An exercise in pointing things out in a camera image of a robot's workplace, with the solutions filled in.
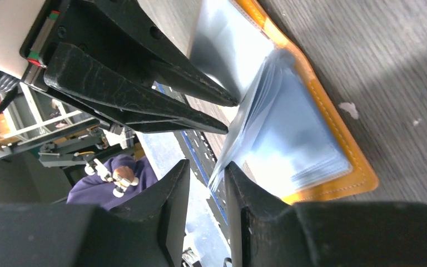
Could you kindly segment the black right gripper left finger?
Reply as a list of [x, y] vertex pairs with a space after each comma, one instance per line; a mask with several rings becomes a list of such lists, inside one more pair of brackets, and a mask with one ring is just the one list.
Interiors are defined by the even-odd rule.
[[183, 159], [111, 211], [0, 204], [0, 266], [180, 266], [189, 189]]

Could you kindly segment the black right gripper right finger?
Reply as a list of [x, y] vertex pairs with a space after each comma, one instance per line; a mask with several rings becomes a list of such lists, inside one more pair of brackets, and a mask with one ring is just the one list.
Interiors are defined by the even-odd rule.
[[234, 162], [225, 190], [233, 266], [427, 266], [427, 204], [288, 205]]

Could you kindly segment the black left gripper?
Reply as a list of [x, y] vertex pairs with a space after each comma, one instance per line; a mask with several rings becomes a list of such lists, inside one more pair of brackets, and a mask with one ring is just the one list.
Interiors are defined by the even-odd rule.
[[39, 22], [24, 45], [26, 84], [54, 88], [138, 132], [228, 132], [218, 119], [151, 88], [155, 76], [210, 103], [239, 103], [197, 69], [137, 1], [50, 1]]

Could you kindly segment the orange leather card holder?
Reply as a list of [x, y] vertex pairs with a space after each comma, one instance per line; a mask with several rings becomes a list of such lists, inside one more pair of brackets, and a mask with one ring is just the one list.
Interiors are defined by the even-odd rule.
[[190, 61], [238, 98], [208, 182], [234, 162], [288, 204], [377, 188], [379, 179], [305, 54], [257, 1], [203, 1]]

